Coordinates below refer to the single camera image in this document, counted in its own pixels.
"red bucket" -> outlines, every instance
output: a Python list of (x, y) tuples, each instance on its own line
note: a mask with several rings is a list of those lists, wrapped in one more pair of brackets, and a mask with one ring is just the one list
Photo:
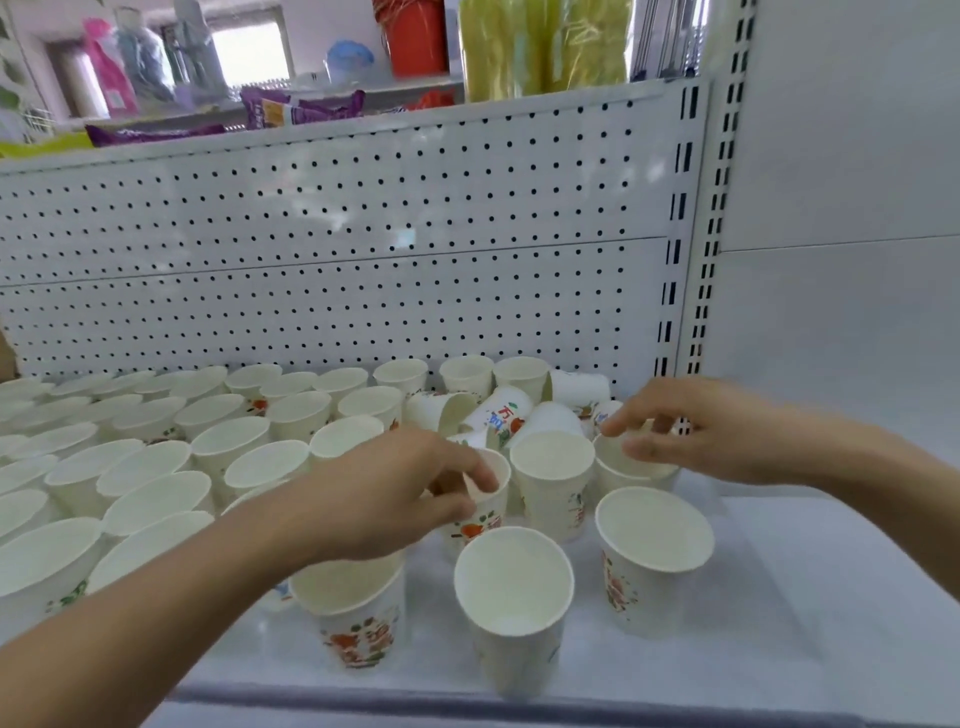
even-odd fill
[(390, 65), (397, 78), (450, 72), (443, 0), (374, 0)]

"white paper cup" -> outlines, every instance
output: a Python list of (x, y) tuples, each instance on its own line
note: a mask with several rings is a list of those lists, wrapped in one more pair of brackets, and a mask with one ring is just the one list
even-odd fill
[(507, 449), (515, 448), (538, 432), (569, 432), (571, 435), (583, 436), (584, 429), (573, 410), (554, 401), (542, 402), (534, 407), (520, 432), (507, 443)]
[(457, 434), (460, 423), (476, 408), (473, 395), (465, 392), (453, 395), (421, 392), (404, 403), (403, 422), (449, 437)]
[(226, 380), (227, 367), (205, 367), (189, 379), (177, 382), (170, 390), (170, 397), (183, 397), (189, 404), (205, 397), (225, 395)]
[(186, 371), (167, 372), (166, 374), (153, 376), (146, 381), (134, 385), (132, 392), (135, 395), (143, 395), (144, 401), (162, 400), (164, 397), (170, 396), (171, 389), (179, 383), (196, 376), (196, 374), (196, 372)]
[(63, 459), (75, 452), (98, 445), (99, 431), (94, 423), (67, 425), (41, 432), (23, 445), (10, 451), (7, 457), (12, 462), (30, 460), (41, 455), (56, 455)]
[(479, 404), (493, 393), (493, 360), (470, 354), (445, 361), (440, 367), (447, 392), (466, 392)]
[(573, 601), (573, 568), (564, 551), (529, 528), (497, 528), (464, 549), (453, 586), (496, 691), (519, 699), (543, 693)]
[(27, 488), (0, 497), (0, 546), (51, 523), (60, 515), (43, 491)]
[(370, 415), (387, 429), (397, 429), (403, 421), (403, 393), (395, 387), (367, 387), (351, 392), (337, 405), (340, 417)]
[(145, 401), (121, 412), (110, 420), (110, 429), (122, 439), (136, 438), (147, 445), (167, 440), (185, 440), (183, 430), (174, 425), (174, 418), (187, 404), (183, 397), (164, 397)]
[(373, 370), (373, 378), (381, 387), (394, 387), (404, 397), (413, 397), (426, 389), (426, 376), (430, 371), (420, 359), (394, 359)]
[(54, 469), (60, 459), (56, 455), (41, 455), (20, 460), (0, 468), (0, 496), (21, 488), (46, 490), (43, 478)]
[(593, 441), (597, 453), (599, 497), (612, 493), (618, 488), (640, 486), (655, 488), (659, 491), (672, 491), (676, 485), (677, 478), (680, 476), (680, 468), (676, 465), (642, 463), (623, 453), (623, 441), (631, 436), (636, 436), (636, 433), (626, 432), (620, 437), (598, 435)]
[(176, 513), (214, 514), (210, 476), (200, 471), (162, 475), (115, 501), (104, 515), (104, 535), (113, 547), (128, 536)]
[(179, 546), (191, 536), (213, 523), (213, 516), (203, 511), (177, 513), (167, 516), (118, 544), (90, 574), (86, 586), (88, 594), (122, 579), (167, 551)]
[(62, 400), (64, 397), (89, 395), (94, 389), (106, 384), (115, 376), (116, 372), (98, 372), (77, 379), (68, 379), (51, 389), (47, 396), (51, 400)]
[(103, 384), (91, 389), (89, 394), (94, 401), (105, 400), (107, 397), (133, 394), (133, 390), (136, 389), (136, 387), (148, 379), (153, 379), (155, 376), (156, 372), (150, 369), (142, 372), (130, 372), (127, 375), (118, 376), (116, 379), (105, 381)]
[(550, 365), (534, 356), (514, 356), (501, 359), (493, 366), (498, 387), (511, 386), (523, 390), (536, 406), (543, 401), (550, 374)]
[(497, 449), (501, 449), (519, 432), (533, 411), (533, 401), (526, 392), (516, 387), (497, 387), (493, 394), (461, 423), (460, 429), (478, 432), (490, 427), (496, 432)]
[(250, 404), (243, 395), (214, 395), (186, 405), (174, 416), (174, 425), (189, 442), (214, 425), (245, 417)]
[(268, 443), (234, 460), (224, 473), (229, 505), (250, 491), (265, 485), (293, 480), (310, 470), (310, 448), (300, 440)]
[(300, 392), (270, 405), (267, 422), (275, 440), (311, 438), (330, 421), (333, 398), (327, 392)]
[(67, 513), (102, 518), (109, 501), (97, 493), (97, 480), (121, 460), (143, 449), (139, 440), (117, 440), (85, 449), (61, 460), (46, 474), (43, 484)]
[(370, 415), (345, 417), (317, 431), (310, 440), (310, 454), (315, 460), (332, 460), (386, 431), (387, 427)]
[(113, 503), (161, 475), (189, 470), (190, 446), (181, 442), (157, 443), (127, 455), (97, 479), (97, 493)]
[(326, 372), (317, 377), (313, 387), (318, 392), (326, 392), (333, 398), (333, 410), (336, 412), (337, 405), (350, 392), (356, 392), (367, 386), (370, 380), (370, 373), (366, 369), (359, 367), (346, 367), (345, 369), (334, 369), (332, 372)]
[(307, 567), (291, 577), (290, 590), (316, 618), (323, 643), (344, 667), (379, 665), (406, 634), (402, 552)]
[(510, 464), (532, 528), (563, 544), (584, 532), (584, 490), (593, 477), (593, 443), (569, 432), (537, 432), (510, 450)]
[(622, 488), (600, 501), (596, 522), (617, 624), (642, 637), (676, 632), (692, 576), (713, 553), (707, 519), (672, 493)]
[(225, 384), (235, 395), (246, 398), (250, 406), (260, 399), (260, 387), (283, 375), (279, 364), (251, 364), (227, 377)]
[(7, 431), (22, 435), (36, 435), (38, 432), (57, 427), (63, 420), (91, 402), (93, 402), (91, 397), (65, 397), (62, 400), (39, 404), (10, 419)]
[(473, 498), (477, 509), (465, 521), (451, 523), (440, 529), (444, 536), (446, 552), (454, 559), (473, 539), (499, 528), (503, 525), (503, 520), (507, 518), (507, 486), (510, 484), (512, 473), (510, 462), (499, 452), (491, 449), (479, 449), (477, 452), (484, 462), (490, 466), (493, 474), (496, 475), (496, 481), (500, 487), (495, 493), (484, 493), (476, 487), (476, 484), (470, 478), (464, 475), (464, 480), (467, 483), (467, 493)]
[(0, 546), (0, 643), (83, 596), (103, 552), (96, 519), (49, 523)]

